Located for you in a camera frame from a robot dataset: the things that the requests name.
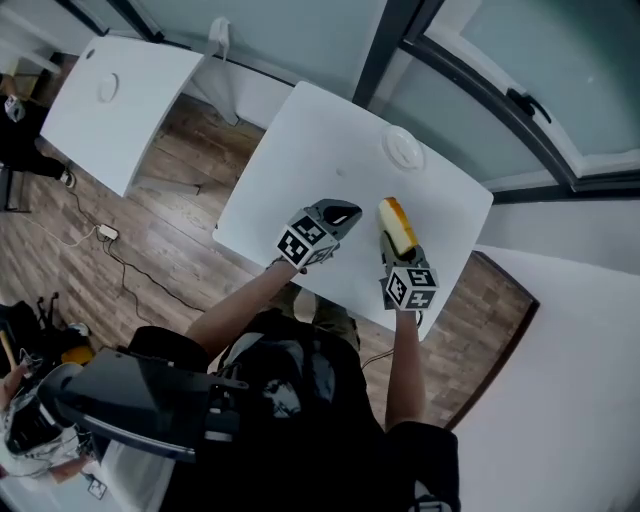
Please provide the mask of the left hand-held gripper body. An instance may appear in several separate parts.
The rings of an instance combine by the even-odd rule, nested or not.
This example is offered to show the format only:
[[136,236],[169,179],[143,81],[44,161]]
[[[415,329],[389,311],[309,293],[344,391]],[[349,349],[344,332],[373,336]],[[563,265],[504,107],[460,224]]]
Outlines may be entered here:
[[276,242],[279,255],[296,270],[322,263],[339,245],[337,203],[316,203],[300,209]]

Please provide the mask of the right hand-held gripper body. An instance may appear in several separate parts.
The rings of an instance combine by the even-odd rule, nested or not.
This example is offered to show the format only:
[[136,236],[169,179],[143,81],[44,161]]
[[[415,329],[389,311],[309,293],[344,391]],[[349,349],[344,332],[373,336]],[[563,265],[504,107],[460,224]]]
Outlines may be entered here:
[[385,310],[425,311],[431,306],[439,281],[436,271],[424,259],[384,262],[380,280]]

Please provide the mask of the yellow bread slice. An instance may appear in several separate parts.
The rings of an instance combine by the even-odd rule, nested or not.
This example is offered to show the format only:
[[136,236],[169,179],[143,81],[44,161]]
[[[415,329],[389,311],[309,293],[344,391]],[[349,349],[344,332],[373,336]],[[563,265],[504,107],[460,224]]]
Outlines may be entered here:
[[419,245],[410,221],[396,198],[384,198],[378,206],[378,215],[382,230],[389,235],[399,256]]

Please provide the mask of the person's left forearm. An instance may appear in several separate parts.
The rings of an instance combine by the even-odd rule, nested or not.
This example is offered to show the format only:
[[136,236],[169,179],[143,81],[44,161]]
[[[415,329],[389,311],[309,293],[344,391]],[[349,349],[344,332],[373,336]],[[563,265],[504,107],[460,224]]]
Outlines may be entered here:
[[187,329],[185,336],[204,349],[211,363],[241,335],[252,319],[298,273],[277,260],[259,276],[212,306]]

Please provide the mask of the person's right forearm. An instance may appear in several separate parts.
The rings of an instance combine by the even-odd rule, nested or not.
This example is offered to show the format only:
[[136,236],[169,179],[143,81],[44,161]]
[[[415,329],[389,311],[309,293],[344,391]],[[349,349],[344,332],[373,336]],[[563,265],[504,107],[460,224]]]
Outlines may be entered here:
[[402,422],[424,419],[426,394],[420,348],[415,313],[397,310],[385,412],[386,431]]

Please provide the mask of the white table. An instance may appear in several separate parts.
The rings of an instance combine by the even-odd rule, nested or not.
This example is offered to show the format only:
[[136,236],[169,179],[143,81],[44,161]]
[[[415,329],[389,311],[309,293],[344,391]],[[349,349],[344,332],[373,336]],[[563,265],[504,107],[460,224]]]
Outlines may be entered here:
[[[125,195],[178,96],[204,55],[137,39],[93,38],[57,93],[41,136],[73,163]],[[116,73],[115,99],[97,100],[101,79]]]
[[44,448],[41,458],[11,454],[0,440],[0,479],[44,491],[85,472],[107,486],[123,512],[159,512],[175,462],[116,441],[94,443],[94,454],[74,456],[76,439]]
[[425,148],[419,170],[397,168],[382,146],[386,123],[312,84],[296,85],[246,165],[213,231],[220,245],[264,267],[287,221],[318,200],[357,204],[363,215],[336,255],[297,283],[363,318],[393,328],[380,286],[379,203],[399,201],[438,279],[419,329],[426,336],[473,250],[493,202],[468,174]]

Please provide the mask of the person's olive trousers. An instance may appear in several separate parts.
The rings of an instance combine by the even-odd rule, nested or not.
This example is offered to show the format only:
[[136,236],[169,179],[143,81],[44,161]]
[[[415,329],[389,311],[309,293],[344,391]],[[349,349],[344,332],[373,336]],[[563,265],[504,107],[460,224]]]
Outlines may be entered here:
[[[295,301],[301,287],[295,283],[288,283],[271,300],[271,305],[279,309],[285,316],[296,319]],[[315,312],[311,322],[316,328],[322,329],[346,341],[356,352],[360,351],[361,341],[356,321],[347,310],[320,295],[314,295]]]

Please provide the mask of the frosted glass window panel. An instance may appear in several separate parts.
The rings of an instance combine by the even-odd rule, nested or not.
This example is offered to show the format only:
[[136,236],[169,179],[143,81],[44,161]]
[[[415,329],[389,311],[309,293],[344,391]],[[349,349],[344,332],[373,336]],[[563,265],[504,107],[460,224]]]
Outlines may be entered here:
[[229,21],[229,59],[352,99],[387,0],[62,0],[100,33],[203,51]]

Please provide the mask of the person's black shirt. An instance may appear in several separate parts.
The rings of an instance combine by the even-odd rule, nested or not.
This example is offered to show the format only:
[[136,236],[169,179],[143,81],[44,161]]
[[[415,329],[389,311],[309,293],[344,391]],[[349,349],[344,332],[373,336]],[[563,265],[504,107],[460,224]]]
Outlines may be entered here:
[[219,375],[249,386],[240,436],[177,464],[159,512],[461,512],[457,437],[412,421],[386,431],[341,338],[265,311]]

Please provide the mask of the white hanging object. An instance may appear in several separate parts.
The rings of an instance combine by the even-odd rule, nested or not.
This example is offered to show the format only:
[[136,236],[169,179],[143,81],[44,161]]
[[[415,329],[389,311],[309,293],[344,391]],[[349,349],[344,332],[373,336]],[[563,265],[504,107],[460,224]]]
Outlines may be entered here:
[[212,22],[206,45],[207,57],[221,56],[223,61],[227,59],[231,47],[229,28],[230,22],[225,17],[218,17]]

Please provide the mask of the black-framed window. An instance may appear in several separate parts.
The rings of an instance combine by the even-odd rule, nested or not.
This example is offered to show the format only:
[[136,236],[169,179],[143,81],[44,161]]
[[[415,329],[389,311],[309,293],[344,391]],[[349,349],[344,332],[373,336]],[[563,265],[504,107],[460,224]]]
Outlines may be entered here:
[[[422,0],[401,43],[527,148],[492,191],[640,189],[640,0]],[[526,115],[508,88],[548,112]]]

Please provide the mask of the yellow object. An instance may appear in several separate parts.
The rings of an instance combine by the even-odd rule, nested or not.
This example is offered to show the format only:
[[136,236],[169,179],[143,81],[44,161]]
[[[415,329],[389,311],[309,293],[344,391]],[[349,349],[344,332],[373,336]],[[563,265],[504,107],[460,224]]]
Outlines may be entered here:
[[95,353],[90,346],[79,345],[62,353],[60,361],[62,364],[75,363],[84,366],[94,358],[94,355]]

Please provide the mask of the black tripod bundle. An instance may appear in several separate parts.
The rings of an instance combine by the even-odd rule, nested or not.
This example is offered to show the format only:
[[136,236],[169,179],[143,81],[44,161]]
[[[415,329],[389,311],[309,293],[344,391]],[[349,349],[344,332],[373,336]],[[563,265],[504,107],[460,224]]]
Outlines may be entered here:
[[48,308],[45,299],[40,297],[35,313],[25,301],[12,306],[0,304],[0,329],[5,331],[13,345],[25,349],[28,353],[41,353],[50,350],[59,338],[59,330],[54,326],[53,314],[59,293],[54,292]]

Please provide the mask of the black metal frame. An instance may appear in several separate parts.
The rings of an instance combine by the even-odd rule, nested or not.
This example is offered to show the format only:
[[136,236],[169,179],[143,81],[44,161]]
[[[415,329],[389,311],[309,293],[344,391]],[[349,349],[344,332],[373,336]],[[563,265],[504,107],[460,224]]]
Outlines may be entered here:
[[26,178],[0,163],[0,213],[30,214],[24,199]]

